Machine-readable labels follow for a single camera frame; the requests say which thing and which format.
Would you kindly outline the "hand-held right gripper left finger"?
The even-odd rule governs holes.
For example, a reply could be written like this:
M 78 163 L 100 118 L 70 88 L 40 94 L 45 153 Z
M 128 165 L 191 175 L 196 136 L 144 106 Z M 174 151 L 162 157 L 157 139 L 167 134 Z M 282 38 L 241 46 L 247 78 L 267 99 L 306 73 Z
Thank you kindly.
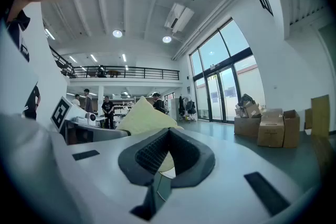
M 138 186 L 150 186 L 169 152 L 170 130 L 162 129 L 124 149 L 118 165 L 126 178 Z

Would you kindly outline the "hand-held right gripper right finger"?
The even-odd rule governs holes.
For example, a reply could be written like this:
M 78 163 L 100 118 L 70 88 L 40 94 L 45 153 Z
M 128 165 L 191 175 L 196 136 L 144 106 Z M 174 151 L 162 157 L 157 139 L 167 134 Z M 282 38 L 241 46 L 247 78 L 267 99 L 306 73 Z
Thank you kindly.
M 169 129 L 168 140 L 175 168 L 172 188 L 196 187 L 211 174 L 215 154 L 209 146 L 174 128 Z

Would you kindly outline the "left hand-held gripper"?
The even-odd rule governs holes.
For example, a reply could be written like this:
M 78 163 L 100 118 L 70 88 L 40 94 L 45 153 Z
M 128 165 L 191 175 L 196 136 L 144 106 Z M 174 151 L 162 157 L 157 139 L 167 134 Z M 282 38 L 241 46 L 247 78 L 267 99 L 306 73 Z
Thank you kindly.
M 51 122 L 67 145 L 109 141 L 130 136 L 124 130 L 104 129 L 97 125 L 104 117 L 96 117 L 61 97 L 52 115 Z

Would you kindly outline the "clothes rack with dark garments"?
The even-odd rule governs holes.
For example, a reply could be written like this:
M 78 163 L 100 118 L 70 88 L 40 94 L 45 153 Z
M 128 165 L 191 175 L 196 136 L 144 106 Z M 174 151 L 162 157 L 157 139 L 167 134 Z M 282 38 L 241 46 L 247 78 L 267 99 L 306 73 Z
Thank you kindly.
M 179 107 L 179 120 L 186 122 L 196 121 L 196 107 L 195 102 L 191 97 L 179 97 L 178 101 Z

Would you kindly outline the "brown cardboard box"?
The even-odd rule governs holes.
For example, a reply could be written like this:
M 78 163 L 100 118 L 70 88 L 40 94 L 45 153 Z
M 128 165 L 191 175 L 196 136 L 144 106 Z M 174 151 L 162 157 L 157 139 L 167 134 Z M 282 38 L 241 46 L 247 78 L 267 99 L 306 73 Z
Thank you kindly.
M 263 147 L 279 148 L 284 140 L 284 117 L 282 109 L 270 109 L 262 114 L 257 145 Z
M 261 118 L 234 118 L 234 133 L 237 135 L 257 137 Z
M 284 111 L 284 148 L 296 148 L 300 137 L 300 117 L 296 110 Z

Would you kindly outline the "pile of crumpled cardboard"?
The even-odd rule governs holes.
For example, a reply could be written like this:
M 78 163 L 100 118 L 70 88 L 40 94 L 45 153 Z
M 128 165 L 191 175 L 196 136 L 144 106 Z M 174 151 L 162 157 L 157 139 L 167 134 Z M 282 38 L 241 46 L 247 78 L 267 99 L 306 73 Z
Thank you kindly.
M 259 104 L 247 94 L 241 96 L 236 104 L 235 112 L 241 118 L 260 118 L 262 115 Z

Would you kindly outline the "black mezzanine railing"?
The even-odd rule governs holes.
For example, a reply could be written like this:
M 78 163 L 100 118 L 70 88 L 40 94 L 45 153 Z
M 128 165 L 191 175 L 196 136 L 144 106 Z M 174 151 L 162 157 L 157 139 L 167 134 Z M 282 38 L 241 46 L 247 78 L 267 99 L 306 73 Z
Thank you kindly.
M 61 56 L 54 48 L 51 48 L 52 56 L 63 76 L 75 78 L 132 78 L 132 79 L 162 79 L 179 80 L 178 70 L 128 67 L 128 66 L 73 66 Z

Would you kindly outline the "black-framed glass doors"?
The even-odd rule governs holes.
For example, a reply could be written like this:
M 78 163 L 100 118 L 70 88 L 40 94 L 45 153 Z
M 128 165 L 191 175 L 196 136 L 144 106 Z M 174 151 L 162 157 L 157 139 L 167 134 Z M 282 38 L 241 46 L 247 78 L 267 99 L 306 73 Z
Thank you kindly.
M 261 111 L 266 99 L 252 50 L 233 19 L 216 29 L 190 54 L 197 116 L 201 120 L 233 123 L 244 94 Z

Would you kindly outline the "cardboard boxes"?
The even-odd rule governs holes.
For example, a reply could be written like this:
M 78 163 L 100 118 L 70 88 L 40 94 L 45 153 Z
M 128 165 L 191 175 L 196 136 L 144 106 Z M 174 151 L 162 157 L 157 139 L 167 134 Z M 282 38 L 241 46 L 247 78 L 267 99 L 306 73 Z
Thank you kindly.
M 305 110 L 304 129 L 312 135 L 328 137 L 330 132 L 330 101 L 328 95 L 311 99 L 311 108 Z

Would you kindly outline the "white ceiling air conditioner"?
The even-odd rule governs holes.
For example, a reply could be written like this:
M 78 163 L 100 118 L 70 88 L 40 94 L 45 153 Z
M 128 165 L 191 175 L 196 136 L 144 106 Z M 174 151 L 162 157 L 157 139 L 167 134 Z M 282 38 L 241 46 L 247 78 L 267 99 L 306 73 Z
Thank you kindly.
M 173 34 L 176 34 L 179 31 L 182 32 L 193 15 L 194 11 L 190 8 L 179 3 L 174 3 L 164 26 L 169 28 Z

